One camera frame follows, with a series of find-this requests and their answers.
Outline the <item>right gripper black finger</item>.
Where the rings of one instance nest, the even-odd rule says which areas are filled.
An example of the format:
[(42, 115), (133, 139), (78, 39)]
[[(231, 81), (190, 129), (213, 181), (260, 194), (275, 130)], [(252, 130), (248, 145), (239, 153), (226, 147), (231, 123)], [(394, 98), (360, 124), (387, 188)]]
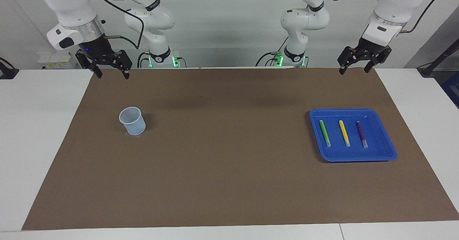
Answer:
[(84, 54), (84, 52), (76, 52), (76, 59), (79, 62), (79, 65), (83, 69), (88, 69), (91, 72), (93, 72), (97, 78), (102, 77), (102, 71), (99, 69), (97, 66), (97, 62), (87, 58), (87, 56)]
[(122, 72), (123, 77), (129, 79), (129, 71), (132, 67), (131, 59), (124, 50), (114, 53), (114, 67)]

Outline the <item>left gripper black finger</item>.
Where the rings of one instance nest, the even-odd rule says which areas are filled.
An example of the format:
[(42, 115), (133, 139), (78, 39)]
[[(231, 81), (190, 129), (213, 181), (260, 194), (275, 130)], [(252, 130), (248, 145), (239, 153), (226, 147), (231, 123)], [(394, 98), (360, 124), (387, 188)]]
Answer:
[(387, 57), (390, 55), (391, 51), (392, 51), (391, 47), (387, 46), (383, 49), (382, 52), (378, 54), (370, 53), (370, 52), (366, 54), (369, 62), (364, 67), (364, 72), (369, 73), (375, 65), (384, 63)]
[(340, 74), (344, 75), (350, 65), (355, 63), (355, 49), (349, 46), (345, 47), (338, 57)]

